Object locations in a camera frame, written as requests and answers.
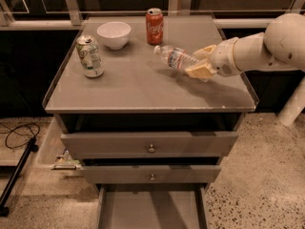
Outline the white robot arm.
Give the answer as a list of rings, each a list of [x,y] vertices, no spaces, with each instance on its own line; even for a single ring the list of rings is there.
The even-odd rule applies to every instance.
[[[264,32],[224,40],[193,55],[199,61],[185,69],[192,78],[229,77],[248,71],[305,71],[305,16],[280,15]]]

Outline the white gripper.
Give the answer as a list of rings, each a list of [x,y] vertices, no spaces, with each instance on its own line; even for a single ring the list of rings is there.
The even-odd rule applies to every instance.
[[[210,45],[195,51],[193,55],[201,61],[186,68],[186,74],[202,80],[208,80],[216,73],[224,77],[240,75],[240,70],[234,63],[234,44],[237,40],[238,38],[234,37],[222,41],[217,46]]]

